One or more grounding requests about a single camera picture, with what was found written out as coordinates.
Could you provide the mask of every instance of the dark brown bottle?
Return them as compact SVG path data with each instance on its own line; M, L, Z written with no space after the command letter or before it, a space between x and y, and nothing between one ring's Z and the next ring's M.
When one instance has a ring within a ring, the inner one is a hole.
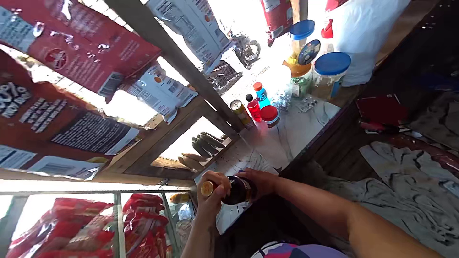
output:
M231 183L231 193L222 200L224 204L236 205L241 202L249 201L251 198L257 196L257 187L252 181L238 176L229 176L228 179ZM208 197L217 186L218 185L212 181L206 181L202 184L201 193Z

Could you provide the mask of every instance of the orange bottle cap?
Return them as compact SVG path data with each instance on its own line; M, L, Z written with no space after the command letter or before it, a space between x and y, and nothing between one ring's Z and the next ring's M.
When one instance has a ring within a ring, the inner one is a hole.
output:
M255 91L259 91L259 90L263 89L263 84L261 84L261 83L255 83L255 84L253 85L253 88L255 89Z

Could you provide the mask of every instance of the red snack packet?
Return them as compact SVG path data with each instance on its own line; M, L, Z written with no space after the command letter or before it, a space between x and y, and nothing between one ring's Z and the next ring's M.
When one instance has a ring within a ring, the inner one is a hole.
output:
M136 212L134 217L124 222L124 241L126 244L126 254L130 255L134 249L142 242L147 233L156 233L165 227L169 220L160 215Z
M135 193L131 195L123 206L123 213L126 213L128 209L132 209L136 212L139 208L143 208L142 211L144 212L151 212L154 214L159 214L160 211L164 210L161 197L151 194Z
M0 0L0 43L110 101L160 49L77 0Z
M0 60L0 168L89 180L143 132L51 83L34 83L5 52Z
M6 258L32 257L62 249L80 229L113 204L82 199L56 198L40 220L10 244Z
M293 24L293 9L290 0L260 0L263 6L264 17L268 24L268 46L272 46L274 39L289 32Z
M156 247L160 258L166 258L168 247L166 243L166 230L163 227L158 228L156 232Z
M51 251L44 252L37 256L37 258L112 258L113 251L110 250L97 250L94 252L76 252L76 251Z
M128 258L158 258L158 249L155 238L147 233L142 242L128 255Z
M97 215L64 247L68 251L95 252L109 248L115 232L110 231L113 216Z

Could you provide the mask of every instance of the black bottle cap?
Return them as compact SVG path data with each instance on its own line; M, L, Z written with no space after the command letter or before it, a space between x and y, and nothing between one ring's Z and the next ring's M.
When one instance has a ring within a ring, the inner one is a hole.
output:
M246 95L246 101L251 102L253 100L252 94L247 94Z

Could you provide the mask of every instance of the blue jar lid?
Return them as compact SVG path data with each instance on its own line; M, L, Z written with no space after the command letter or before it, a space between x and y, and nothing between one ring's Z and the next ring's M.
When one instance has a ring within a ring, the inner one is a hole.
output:
M304 20L293 24L290 27L290 34L294 40L307 38L314 32L314 21Z
M345 72L351 65L351 57L343 52L331 52L319 57L314 69L322 75L337 75Z

